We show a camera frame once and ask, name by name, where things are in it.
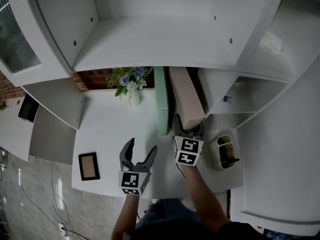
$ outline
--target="power strip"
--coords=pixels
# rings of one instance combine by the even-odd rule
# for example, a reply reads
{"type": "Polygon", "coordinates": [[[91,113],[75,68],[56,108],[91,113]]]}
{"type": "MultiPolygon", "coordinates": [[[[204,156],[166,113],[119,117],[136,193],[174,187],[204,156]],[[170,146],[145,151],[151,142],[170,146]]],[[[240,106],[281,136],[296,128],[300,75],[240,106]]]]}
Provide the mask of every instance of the power strip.
{"type": "Polygon", "coordinates": [[[61,224],[61,223],[58,223],[58,225],[59,225],[59,230],[60,230],[61,235],[62,235],[63,237],[67,237],[68,235],[67,235],[66,231],[63,229],[63,228],[64,228],[64,225],[61,224]]]}

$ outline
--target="white wall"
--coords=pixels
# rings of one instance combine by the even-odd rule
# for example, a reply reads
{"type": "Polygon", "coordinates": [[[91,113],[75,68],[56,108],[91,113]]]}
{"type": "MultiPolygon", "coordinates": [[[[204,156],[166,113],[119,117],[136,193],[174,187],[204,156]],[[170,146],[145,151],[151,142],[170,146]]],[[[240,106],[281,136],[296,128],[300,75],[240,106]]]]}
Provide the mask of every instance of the white wall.
{"type": "Polygon", "coordinates": [[[238,129],[243,211],[291,222],[320,221],[319,80],[320,56],[283,96],[238,129]]]}

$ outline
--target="brick wall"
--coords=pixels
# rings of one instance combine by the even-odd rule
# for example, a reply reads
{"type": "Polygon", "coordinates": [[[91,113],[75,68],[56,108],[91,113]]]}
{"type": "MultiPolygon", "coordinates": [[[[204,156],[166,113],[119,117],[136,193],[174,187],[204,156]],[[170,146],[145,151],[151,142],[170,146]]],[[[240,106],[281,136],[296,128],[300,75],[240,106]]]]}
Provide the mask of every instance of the brick wall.
{"type": "MultiPolygon", "coordinates": [[[[87,70],[81,72],[75,72],[72,75],[72,79],[78,86],[81,92],[88,90],[101,90],[107,89],[106,77],[112,74],[112,68],[87,70]]],[[[152,71],[145,79],[146,85],[149,88],[155,87],[154,72],[152,71]]]]}
{"type": "MultiPolygon", "coordinates": [[[[107,89],[106,77],[112,74],[112,68],[96,69],[75,72],[72,75],[72,79],[81,92],[88,90],[101,90],[107,89]]],[[[152,71],[146,80],[147,87],[155,87],[154,72],[152,71]]],[[[22,97],[26,93],[21,87],[15,87],[6,77],[0,72],[0,101],[22,97]]]]}
{"type": "Polygon", "coordinates": [[[15,87],[2,72],[0,72],[0,101],[22,97],[26,93],[21,87],[15,87]]]}

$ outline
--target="black picture frame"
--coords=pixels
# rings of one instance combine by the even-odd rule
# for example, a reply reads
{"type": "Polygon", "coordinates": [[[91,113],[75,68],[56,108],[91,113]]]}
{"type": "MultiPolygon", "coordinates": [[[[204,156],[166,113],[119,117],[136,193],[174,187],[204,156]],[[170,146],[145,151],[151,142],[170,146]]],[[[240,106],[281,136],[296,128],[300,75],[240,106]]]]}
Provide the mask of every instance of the black picture frame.
{"type": "Polygon", "coordinates": [[[93,152],[93,153],[80,154],[80,155],[78,155],[78,158],[79,158],[79,167],[80,167],[81,180],[82,181],[100,180],[97,153],[93,152]],[[84,169],[83,169],[83,166],[82,166],[82,158],[83,157],[92,157],[95,177],[84,177],[84,169]]]}
{"type": "Polygon", "coordinates": [[[33,123],[35,121],[38,108],[39,103],[36,102],[29,94],[26,94],[22,102],[18,117],[33,123]]]}

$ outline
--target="tiled floor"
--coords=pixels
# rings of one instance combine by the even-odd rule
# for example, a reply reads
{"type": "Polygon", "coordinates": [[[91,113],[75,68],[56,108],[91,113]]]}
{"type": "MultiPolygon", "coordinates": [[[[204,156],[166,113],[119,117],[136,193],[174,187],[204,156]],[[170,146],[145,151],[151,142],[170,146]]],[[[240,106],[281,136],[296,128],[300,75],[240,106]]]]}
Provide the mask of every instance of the tiled floor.
{"type": "MultiPolygon", "coordinates": [[[[22,186],[32,202],[38,205],[45,214],[32,205],[26,198],[20,186],[18,175],[11,159],[2,172],[0,195],[4,205],[11,236],[14,240],[57,240],[62,237],[58,230],[59,216],[56,215],[52,200],[50,161],[30,156],[25,162],[14,155],[11,156],[21,178],[22,186]]],[[[90,240],[108,240],[112,229],[125,202],[124,198],[110,197],[71,188],[71,165],[52,162],[52,179],[54,193],[58,193],[65,205],[58,200],[59,211],[65,221],[69,221],[77,233],[90,240]]],[[[224,211],[227,209],[227,194],[217,195],[224,211]]],[[[182,200],[183,204],[195,211],[190,198],[182,200]]],[[[144,211],[152,200],[141,199],[138,214],[142,218],[144,211]]],[[[78,239],[73,235],[69,239],[78,239]]]]}

